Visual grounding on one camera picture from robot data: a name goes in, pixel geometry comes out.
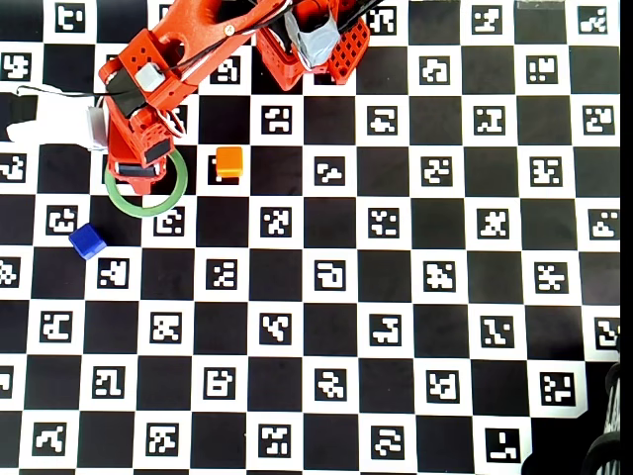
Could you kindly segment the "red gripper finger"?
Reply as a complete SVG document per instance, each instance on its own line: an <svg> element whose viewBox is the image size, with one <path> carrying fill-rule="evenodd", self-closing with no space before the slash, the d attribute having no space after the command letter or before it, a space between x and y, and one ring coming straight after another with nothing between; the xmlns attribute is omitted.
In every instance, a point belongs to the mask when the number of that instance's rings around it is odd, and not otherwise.
<svg viewBox="0 0 633 475"><path fill-rule="evenodd" d="M116 175L115 178L119 181L130 184L134 192L139 196L148 195L151 193L151 187L159 179L158 176L124 176Z"/></svg>

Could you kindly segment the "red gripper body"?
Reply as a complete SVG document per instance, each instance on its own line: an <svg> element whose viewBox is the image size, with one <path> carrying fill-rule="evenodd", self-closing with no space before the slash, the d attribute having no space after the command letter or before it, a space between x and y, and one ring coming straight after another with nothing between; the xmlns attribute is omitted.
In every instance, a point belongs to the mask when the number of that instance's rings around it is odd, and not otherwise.
<svg viewBox="0 0 633 475"><path fill-rule="evenodd" d="M175 129L169 109L144 104L127 118L115 97L105 99L108 109L108 170L121 181L159 181L174 150Z"/></svg>

